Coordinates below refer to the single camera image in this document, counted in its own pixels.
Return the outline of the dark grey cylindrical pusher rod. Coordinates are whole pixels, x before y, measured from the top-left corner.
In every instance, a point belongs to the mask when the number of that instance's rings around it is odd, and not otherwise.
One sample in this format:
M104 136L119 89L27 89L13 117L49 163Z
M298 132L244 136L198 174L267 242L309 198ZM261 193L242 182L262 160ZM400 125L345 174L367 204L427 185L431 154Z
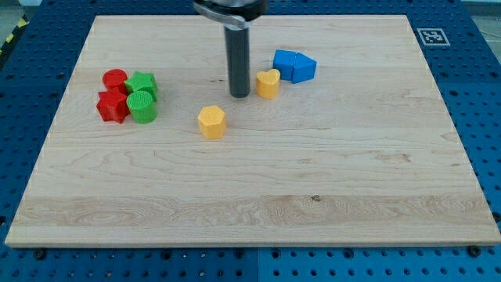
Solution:
M230 95L245 98L250 93L249 30L224 26Z

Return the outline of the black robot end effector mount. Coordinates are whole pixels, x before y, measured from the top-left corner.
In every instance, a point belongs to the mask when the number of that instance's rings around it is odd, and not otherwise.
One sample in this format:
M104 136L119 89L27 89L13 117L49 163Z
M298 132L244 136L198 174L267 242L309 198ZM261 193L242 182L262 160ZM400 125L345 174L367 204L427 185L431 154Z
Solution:
M236 29L248 28L250 22L263 16L268 0L194 0L193 8L201 16Z

